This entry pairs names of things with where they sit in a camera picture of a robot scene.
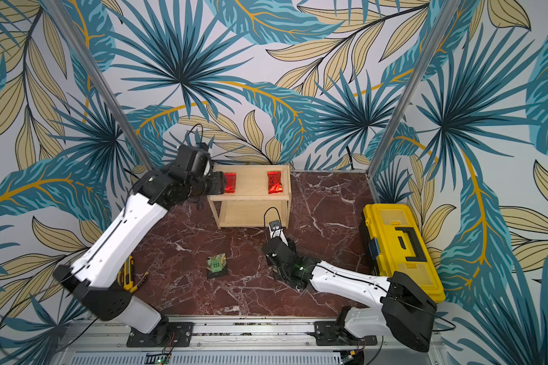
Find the red tea bag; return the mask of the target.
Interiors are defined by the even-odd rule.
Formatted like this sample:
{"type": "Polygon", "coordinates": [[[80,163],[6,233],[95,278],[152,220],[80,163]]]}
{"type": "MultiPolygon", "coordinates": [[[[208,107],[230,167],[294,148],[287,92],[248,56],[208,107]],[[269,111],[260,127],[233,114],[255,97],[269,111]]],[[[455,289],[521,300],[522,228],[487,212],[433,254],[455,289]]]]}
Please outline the red tea bag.
{"type": "Polygon", "coordinates": [[[237,173],[224,173],[225,178],[225,193],[235,193],[237,185],[237,173]]]}
{"type": "Polygon", "coordinates": [[[278,194],[283,193],[283,179],[281,171],[269,171],[267,173],[268,177],[268,193],[269,194],[278,194]]]}

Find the green tea bag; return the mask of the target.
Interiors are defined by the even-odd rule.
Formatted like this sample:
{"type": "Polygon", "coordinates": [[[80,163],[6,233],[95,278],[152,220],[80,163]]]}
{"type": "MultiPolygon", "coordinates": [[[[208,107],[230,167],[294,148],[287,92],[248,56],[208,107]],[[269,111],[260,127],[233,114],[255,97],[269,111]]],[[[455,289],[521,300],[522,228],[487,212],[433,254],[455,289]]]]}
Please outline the green tea bag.
{"type": "Polygon", "coordinates": [[[228,263],[225,253],[210,256],[206,260],[206,276],[208,279],[220,278],[228,275],[228,263]]]}

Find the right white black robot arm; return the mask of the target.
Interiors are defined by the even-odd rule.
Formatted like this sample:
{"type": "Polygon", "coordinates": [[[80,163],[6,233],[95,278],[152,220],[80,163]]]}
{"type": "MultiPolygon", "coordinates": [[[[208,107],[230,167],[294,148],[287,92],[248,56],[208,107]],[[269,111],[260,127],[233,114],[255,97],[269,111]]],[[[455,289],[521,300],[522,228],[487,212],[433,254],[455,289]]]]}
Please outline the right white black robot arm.
{"type": "Polygon", "coordinates": [[[299,256],[281,237],[269,239],[263,253],[275,276],[290,288],[334,294],[364,306],[340,311],[336,328],[341,336],[356,340],[391,335],[414,351],[429,351],[437,306],[407,274],[383,277],[351,272],[299,256]]]}

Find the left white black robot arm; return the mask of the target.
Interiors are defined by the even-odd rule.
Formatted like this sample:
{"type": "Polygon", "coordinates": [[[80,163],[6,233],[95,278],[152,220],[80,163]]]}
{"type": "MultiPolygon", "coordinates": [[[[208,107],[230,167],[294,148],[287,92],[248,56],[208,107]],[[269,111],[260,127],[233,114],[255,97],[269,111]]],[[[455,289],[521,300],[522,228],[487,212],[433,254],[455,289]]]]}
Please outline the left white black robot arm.
{"type": "Polygon", "coordinates": [[[142,334],[161,328],[161,313],[119,286],[117,275],[145,235],[173,207],[189,199],[224,194],[224,174],[213,166],[206,143],[181,145],[175,159],[150,170],[133,185],[111,226],[71,266],[57,267],[53,278],[103,321],[116,320],[142,334]]]}

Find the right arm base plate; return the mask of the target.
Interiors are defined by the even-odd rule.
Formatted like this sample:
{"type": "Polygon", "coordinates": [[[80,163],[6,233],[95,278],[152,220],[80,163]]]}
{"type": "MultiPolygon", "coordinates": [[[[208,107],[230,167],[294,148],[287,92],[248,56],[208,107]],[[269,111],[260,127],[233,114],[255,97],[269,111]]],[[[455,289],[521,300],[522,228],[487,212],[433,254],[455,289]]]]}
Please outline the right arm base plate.
{"type": "Polygon", "coordinates": [[[356,346],[377,345],[378,338],[374,335],[357,339],[345,329],[336,325],[334,321],[317,321],[314,323],[315,337],[318,346],[356,346]]]}

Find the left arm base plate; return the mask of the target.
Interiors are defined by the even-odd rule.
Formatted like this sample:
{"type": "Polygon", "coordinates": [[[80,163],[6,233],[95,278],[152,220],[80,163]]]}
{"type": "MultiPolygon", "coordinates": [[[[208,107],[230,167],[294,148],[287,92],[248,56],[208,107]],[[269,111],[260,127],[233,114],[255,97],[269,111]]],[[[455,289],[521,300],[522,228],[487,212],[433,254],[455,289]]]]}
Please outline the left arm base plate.
{"type": "Polygon", "coordinates": [[[193,327],[193,322],[164,321],[149,334],[132,328],[126,346],[128,348],[188,348],[193,327]]]}

